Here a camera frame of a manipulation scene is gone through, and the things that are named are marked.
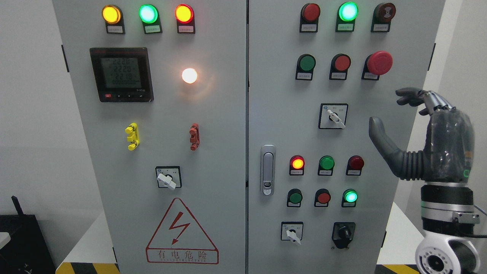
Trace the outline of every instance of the green indicator light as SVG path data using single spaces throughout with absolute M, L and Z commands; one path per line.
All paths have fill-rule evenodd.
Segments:
M 153 5 L 142 5 L 139 9 L 139 16 L 142 22 L 152 24 L 157 20 L 157 9 Z
M 300 68 L 304 71 L 312 70 L 316 65 L 315 59 L 309 55 L 303 57 L 300 61 Z
M 354 2 L 344 3 L 338 10 L 338 15 L 340 16 L 340 19 L 345 22 L 354 20 L 355 18 L 357 18 L 358 15 L 357 4 L 355 4 Z
M 289 201 L 292 202 L 293 204 L 299 204 L 303 200 L 303 196 L 299 193 L 293 193 L 289 197 Z
M 349 203 L 353 203 L 353 202 L 357 201 L 357 199 L 358 199 L 357 192 L 355 190 L 353 190 L 353 189 L 347 190 L 343 194 L 343 197 L 345 198 L 345 201 L 347 201 Z
M 319 161 L 319 166 L 325 170 L 331 170 L 335 166 L 335 161 L 331 156 L 325 156 Z

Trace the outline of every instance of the gray metal panel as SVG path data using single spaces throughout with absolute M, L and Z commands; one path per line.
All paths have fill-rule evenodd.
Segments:
M 379 116 L 397 144 L 406 148 L 415 108 L 398 106 L 394 90 L 423 85 L 444 1 L 394 1 L 389 33 L 371 33 L 380 2 L 357 0 L 355 31 L 335 33 L 344 1 L 318 0 L 315 34 L 299 33 L 306 1 L 250 0 L 249 37 L 249 273 L 373 273 L 384 236 L 397 178 L 368 137 L 368 119 Z M 379 81 L 361 80 L 368 55 L 385 50 L 394 65 Z M 295 80 L 296 61 L 309 53 L 317 60 L 312 81 Z M 346 81 L 329 80 L 332 58 L 352 59 Z M 348 103 L 346 129 L 318 129 L 321 103 Z M 260 149 L 276 147 L 275 190 L 259 191 Z M 304 157 L 305 174 L 289 176 L 289 160 Z M 331 155 L 333 176 L 318 176 L 318 161 Z M 365 160 L 361 176 L 346 176 L 349 157 Z M 302 191 L 300 208 L 286 207 L 290 189 Z M 329 207 L 315 208 L 315 192 L 330 191 Z M 342 208 L 346 189 L 358 191 L 356 208 Z M 304 222 L 300 246 L 280 240 L 282 221 Z M 350 249 L 334 249 L 334 222 L 355 222 Z
M 187 2 L 195 11 L 195 35 L 177 34 L 175 0 L 153 2 L 163 33 L 150 35 L 138 17 L 145 4 L 140 0 L 53 3 L 121 273 L 243 273 L 246 2 Z M 122 9 L 125 35 L 106 34 L 105 4 Z M 147 47 L 154 102 L 101 103 L 91 47 Z M 187 67 L 199 73 L 191 86 L 181 80 Z M 124 129 L 132 122 L 138 123 L 141 144 L 131 152 Z M 192 123 L 200 126 L 195 152 L 189 149 Z M 156 166 L 181 166 L 183 187 L 157 188 Z M 175 197 L 218 248 L 218 265 L 148 263 L 146 246 Z M 181 237 L 198 242 L 192 238 L 197 235 Z

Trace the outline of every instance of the yellow black hazard stripe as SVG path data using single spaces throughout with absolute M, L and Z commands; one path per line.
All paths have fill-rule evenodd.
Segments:
M 118 264 L 62 263 L 56 274 L 120 274 Z
M 62 263 L 56 274 L 120 274 L 118 264 Z M 377 265 L 375 274 L 419 274 L 416 265 Z
M 385 264 L 375 267 L 375 274 L 419 274 L 416 265 Z

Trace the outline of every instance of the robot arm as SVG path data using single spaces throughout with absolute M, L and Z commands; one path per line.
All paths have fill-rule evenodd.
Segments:
M 466 187 L 473 162 L 473 128 L 469 117 L 432 91 L 403 88 L 397 104 L 429 115 L 425 147 L 405 152 L 386 135 L 380 118 L 370 117 L 369 137 L 391 171 L 405 180 L 422 179 L 421 216 L 425 239 L 416 250 L 422 274 L 473 274 L 480 269 L 478 252 L 464 237 L 479 223 L 473 192 Z

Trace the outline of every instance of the electrical control cabinet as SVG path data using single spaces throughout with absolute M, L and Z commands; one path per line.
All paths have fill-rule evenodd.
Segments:
M 303 33 L 306 1 L 249 1 L 250 274 L 374 272 L 397 178 L 369 139 L 369 117 L 395 125 L 388 134 L 407 146 L 416 110 L 398 106 L 394 91 L 423 85 L 444 1 L 393 1 L 389 32 L 371 32 L 381 1 L 344 2 L 314 2 L 319 27 Z M 304 54 L 316 60 L 312 80 L 296 77 Z M 260 181 L 263 146 L 273 148 L 271 195 Z M 289 171 L 296 155 L 301 176 Z M 282 240 L 282 223 L 303 224 L 299 243 Z
M 374 272 L 444 0 L 53 3 L 122 274 Z
M 121 273 L 243 274 L 246 1 L 53 3 Z

